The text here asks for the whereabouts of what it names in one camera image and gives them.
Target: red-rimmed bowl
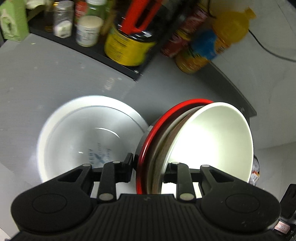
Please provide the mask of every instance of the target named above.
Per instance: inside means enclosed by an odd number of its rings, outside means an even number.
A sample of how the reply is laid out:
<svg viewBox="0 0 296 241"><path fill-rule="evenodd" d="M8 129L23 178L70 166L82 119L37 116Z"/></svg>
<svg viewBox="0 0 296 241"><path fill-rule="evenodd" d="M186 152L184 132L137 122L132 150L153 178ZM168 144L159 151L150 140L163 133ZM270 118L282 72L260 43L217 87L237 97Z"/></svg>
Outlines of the red-rimmed bowl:
<svg viewBox="0 0 296 241"><path fill-rule="evenodd" d="M146 186L146 179L147 179L147 166L149 161L146 160L147 153L149 151L149 147L154 141L156 135L163 132L169 125L180 115L185 113L186 111L198 107L204 106L207 104L213 103L211 100L207 99L191 99L184 102L177 104L176 106L169 109L152 127L150 132L148 133L139 157L138 157L138 164L137 164L137 172L136 172L136 189L137 194L146 194L147 193L147 186Z"/></svg>

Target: bowl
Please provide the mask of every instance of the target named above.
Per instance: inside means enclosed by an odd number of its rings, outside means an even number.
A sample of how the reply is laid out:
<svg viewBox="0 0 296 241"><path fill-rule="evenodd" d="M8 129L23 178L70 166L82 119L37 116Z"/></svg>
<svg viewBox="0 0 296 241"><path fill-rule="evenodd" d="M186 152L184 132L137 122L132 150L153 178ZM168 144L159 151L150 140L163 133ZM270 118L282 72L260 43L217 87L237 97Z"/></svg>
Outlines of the bowl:
<svg viewBox="0 0 296 241"><path fill-rule="evenodd" d="M106 96L84 96L57 109L42 128L37 146L43 182L84 163L93 168L124 161L147 130L130 106ZM135 190L135 184L128 189Z"/></svg>
<svg viewBox="0 0 296 241"><path fill-rule="evenodd" d="M169 162L199 169L207 164L249 182L253 164L253 141L249 125L234 106L216 102L191 113L165 140L155 161L152 193L176 193L176 185L163 184ZM197 197L201 197L194 183Z"/></svg>

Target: black shelf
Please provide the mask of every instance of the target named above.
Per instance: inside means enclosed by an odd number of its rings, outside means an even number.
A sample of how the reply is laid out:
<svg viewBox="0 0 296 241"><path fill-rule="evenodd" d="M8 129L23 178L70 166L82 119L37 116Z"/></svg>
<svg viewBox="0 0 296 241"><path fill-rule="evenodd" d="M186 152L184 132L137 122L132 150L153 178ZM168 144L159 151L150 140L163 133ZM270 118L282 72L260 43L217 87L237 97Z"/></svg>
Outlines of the black shelf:
<svg viewBox="0 0 296 241"><path fill-rule="evenodd" d="M62 44L66 47L74 49L86 56L89 56L105 65L114 68L115 70L127 75L133 80L137 80L146 69L148 64L151 62L152 58L160 51L161 47L167 40L172 36L176 31L182 21L190 13L192 7L196 4L196 0L181 0L179 7L177 7L176 12L172 15L170 21L167 22L167 25L163 28L162 34L160 34L160 39L158 39L157 44L152 47L146 55L146 59L143 64L135 67L127 67L121 64L116 63L106 56L104 52L104 42L106 36L99 39L99 42L93 47L82 47L76 43L76 28L73 27L72 35L68 38L62 39L57 36L54 36L53 33L48 33L44 30L45 24L43 20L43 14L40 13L31 19L28 23L29 30L31 33L44 37L46 39L52 40L59 44Z"/></svg>
<svg viewBox="0 0 296 241"><path fill-rule="evenodd" d="M257 112L240 90L213 64L207 64L194 74L209 89L214 90L223 100L241 111L250 125L250 117Z"/></svg>
<svg viewBox="0 0 296 241"><path fill-rule="evenodd" d="M48 33L44 30L44 20L41 14L34 17L29 21L29 30L30 33L39 35L41 37L44 37L46 39L52 40L54 42L57 42L59 44L62 44L66 47L69 47L71 49L74 49L80 53L83 53L86 56L89 56L101 63L104 63L111 68L116 69L117 71L127 75L128 77L132 78L133 80L137 80L141 75L139 66L136 67L126 67L121 64L116 63L115 61L111 60L104 52L104 38L101 38L99 42L92 47L82 47L79 44L76 43L76 27L73 27L72 35L68 38L62 39L59 38L53 33Z"/></svg>

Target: green box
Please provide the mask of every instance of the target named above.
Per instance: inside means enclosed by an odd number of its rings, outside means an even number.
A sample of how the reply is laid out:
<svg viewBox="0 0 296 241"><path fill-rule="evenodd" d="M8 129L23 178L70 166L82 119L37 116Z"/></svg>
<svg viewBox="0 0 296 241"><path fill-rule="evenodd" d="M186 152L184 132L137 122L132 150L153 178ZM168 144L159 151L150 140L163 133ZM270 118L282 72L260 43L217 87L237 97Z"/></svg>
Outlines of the green box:
<svg viewBox="0 0 296 241"><path fill-rule="evenodd" d="M20 42L28 36L24 0L5 0L0 5L0 26L5 39Z"/></svg>

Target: black cable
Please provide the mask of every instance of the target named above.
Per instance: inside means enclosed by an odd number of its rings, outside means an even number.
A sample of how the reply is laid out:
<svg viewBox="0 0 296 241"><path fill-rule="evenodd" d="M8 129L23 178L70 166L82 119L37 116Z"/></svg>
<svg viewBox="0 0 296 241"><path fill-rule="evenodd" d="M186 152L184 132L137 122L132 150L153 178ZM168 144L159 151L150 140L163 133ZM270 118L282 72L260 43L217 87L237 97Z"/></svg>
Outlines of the black cable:
<svg viewBox="0 0 296 241"><path fill-rule="evenodd" d="M256 38L256 36L251 32L251 30L249 30L249 33L253 36L253 38L257 41L257 43L266 51L266 52L268 52L268 53L270 53L271 55L273 55L273 56L275 56L275 57L277 57L277 58L281 58L281 59L283 59L283 60L286 60L286 61L290 61L290 62L293 62L293 63L296 63L296 60L295 59L291 59L291 58L286 58L286 57L284 57L284 56L280 56L280 55L278 55L278 54L276 54L276 53L273 53L273 52L271 52L270 50L268 50L267 48L265 48L260 42L259 42L259 40Z"/></svg>
<svg viewBox="0 0 296 241"><path fill-rule="evenodd" d="M207 13L210 17L212 18L217 18L215 16L213 16L211 13L210 13L210 7L211 7L211 0L208 0L207 2ZM256 38L256 36L251 32L251 30L249 30L249 33L253 36L253 38L256 40L256 42L261 46L261 48L263 48L266 52L270 53L271 55L277 57L277 58L280 58L280 59L283 59L283 60L286 60L286 61L290 61L290 62L293 62L293 63L296 63L296 60L295 59L291 59L291 58L286 58L284 56L280 56L276 53L273 53L271 52L270 50L268 50L267 48L265 48L260 42L259 40Z"/></svg>
<svg viewBox="0 0 296 241"><path fill-rule="evenodd" d="M213 16L210 12L210 8L211 8L211 0L208 0L207 2L207 13L211 18L216 18L215 16Z"/></svg>

